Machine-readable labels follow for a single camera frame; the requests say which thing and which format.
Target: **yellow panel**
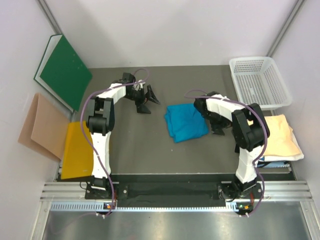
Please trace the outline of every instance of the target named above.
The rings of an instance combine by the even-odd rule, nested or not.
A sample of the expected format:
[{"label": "yellow panel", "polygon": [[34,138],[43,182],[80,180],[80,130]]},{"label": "yellow panel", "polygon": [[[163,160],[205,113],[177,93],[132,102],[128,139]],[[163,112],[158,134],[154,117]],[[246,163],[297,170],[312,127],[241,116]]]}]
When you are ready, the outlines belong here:
[{"label": "yellow panel", "polygon": [[[85,135],[92,143],[86,122],[83,123]],[[61,179],[91,176],[94,169],[94,151],[85,139],[80,122],[71,122],[66,134]]]}]

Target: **brown cardboard panel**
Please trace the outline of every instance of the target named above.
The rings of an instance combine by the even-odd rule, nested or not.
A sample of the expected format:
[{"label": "brown cardboard panel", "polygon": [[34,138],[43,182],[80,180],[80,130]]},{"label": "brown cardboard panel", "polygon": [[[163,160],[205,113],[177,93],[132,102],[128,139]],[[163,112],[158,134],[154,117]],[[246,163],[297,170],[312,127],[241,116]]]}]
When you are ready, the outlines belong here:
[{"label": "brown cardboard panel", "polygon": [[36,93],[18,142],[53,160],[62,160],[69,119]]}]

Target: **perforated basket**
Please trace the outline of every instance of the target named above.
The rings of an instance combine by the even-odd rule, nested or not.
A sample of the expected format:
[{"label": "perforated basket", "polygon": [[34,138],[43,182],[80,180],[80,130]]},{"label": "perforated basket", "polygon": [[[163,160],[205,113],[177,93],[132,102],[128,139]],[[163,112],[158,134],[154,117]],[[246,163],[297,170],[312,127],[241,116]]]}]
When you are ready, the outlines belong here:
[{"label": "perforated basket", "polygon": [[238,100],[257,103],[262,110],[289,106],[292,98],[276,62],[271,57],[239,57],[229,61]]}]

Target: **white wall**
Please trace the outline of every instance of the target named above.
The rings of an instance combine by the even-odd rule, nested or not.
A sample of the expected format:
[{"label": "white wall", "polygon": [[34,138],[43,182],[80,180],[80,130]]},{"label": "white wall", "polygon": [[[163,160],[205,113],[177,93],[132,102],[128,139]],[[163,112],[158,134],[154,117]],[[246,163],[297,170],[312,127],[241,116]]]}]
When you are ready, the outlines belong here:
[{"label": "white wall", "polygon": [[274,59],[293,97],[284,113],[305,155],[294,165],[320,211],[320,1],[307,0]]},{"label": "white wall", "polygon": [[265,56],[295,0],[47,0],[89,68]]},{"label": "white wall", "polygon": [[44,182],[57,162],[19,144],[36,92],[33,80],[53,31],[35,0],[1,1],[0,8],[0,239],[28,239]]}]

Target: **folded blue towel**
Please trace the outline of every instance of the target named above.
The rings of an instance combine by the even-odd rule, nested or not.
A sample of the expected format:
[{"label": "folded blue towel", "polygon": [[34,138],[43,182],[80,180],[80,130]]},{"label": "folded blue towel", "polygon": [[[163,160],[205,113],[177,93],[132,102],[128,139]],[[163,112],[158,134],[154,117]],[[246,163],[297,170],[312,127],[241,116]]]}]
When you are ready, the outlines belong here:
[{"label": "folded blue towel", "polygon": [[209,133],[205,119],[192,103],[168,106],[164,119],[175,143],[200,138]]}]

